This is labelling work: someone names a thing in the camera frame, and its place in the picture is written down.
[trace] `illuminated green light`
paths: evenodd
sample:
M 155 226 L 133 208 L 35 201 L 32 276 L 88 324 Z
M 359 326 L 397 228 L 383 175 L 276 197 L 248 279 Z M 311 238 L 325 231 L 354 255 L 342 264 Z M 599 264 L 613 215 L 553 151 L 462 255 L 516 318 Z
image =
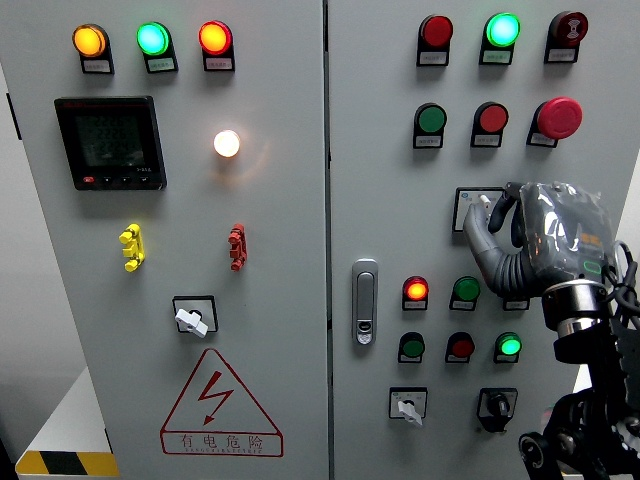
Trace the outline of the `illuminated green light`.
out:
M 522 342 L 515 333 L 503 333 L 498 337 L 498 348 L 503 355 L 516 355 L 522 350 Z
M 169 32 L 156 22 L 140 25 L 138 45 L 147 55 L 162 55 L 169 48 Z
M 508 47 L 520 35 L 520 21 L 513 13 L 499 13 L 487 24 L 487 40 L 494 47 Z

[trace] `transparent plastic cover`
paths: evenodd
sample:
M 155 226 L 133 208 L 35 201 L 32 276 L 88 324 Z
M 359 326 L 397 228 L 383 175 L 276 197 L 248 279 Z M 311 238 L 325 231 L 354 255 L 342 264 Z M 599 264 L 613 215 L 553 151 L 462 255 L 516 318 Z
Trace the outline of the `transparent plastic cover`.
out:
M 602 268 L 613 258 L 613 234 L 599 195 L 566 183 L 528 183 L 520 195 L 536 277 L 547 285 L 601 282 Z

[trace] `white wall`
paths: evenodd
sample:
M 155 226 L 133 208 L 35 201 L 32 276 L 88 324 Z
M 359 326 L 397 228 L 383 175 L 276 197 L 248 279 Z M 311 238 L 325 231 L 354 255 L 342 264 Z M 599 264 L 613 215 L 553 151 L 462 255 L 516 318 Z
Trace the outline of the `white wall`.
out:
M 85 361 L 0 67 L 0 438 L 29 445 Z
M 636 160 L 636 168 L 631 178 L 631 187 L 627 195 L 627 202 L 622 210 L 622 220 L 618 228 L 618 238 L 624 241 L 636 261 L 640 260 L 640 161 Z

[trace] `lightning bolt symbol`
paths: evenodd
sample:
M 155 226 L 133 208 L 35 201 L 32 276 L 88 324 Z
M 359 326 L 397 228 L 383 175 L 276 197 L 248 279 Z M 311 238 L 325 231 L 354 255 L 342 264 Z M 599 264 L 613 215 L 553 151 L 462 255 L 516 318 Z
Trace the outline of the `lightning bolt symbol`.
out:
M 211 413 L 211 415 L 207 415 L 206 417 L 204 417 L 204 423 L 202 424 L 203 426 L 213 422 L 214 420 L 213 416 L 215 415 L 215 413 L 220 409 L 220 407 L 224 404 L 224 402 L 226 402 L 231 396 L 231 394 L 233 393 L 233 390 L 225 390 L 224 392 L 210 393 L 210 390 L 213 388 L 216 382 L 220 380 L 221 376 L 222 376 L 221 372 L 215 371 L 211 376 L 211 380 L 209 380 L 209 383 L 207 383 L 207 386 L 204 387 L 204 390 L 198 397 L 199 402 L 202 400 L 208 400 L 210 398 L 224 397 L 222 401 L 218 404 L 216 409 Z

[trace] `glowing white light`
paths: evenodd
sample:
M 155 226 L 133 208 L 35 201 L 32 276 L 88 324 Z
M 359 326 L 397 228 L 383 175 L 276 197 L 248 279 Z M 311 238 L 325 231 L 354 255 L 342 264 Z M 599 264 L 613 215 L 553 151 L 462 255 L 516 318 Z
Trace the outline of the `glowing white light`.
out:
M 233 157 L 240 150 L 240 137 L 233 130 L 223 130 L 213 139 L 213 148 L 223 157 Z

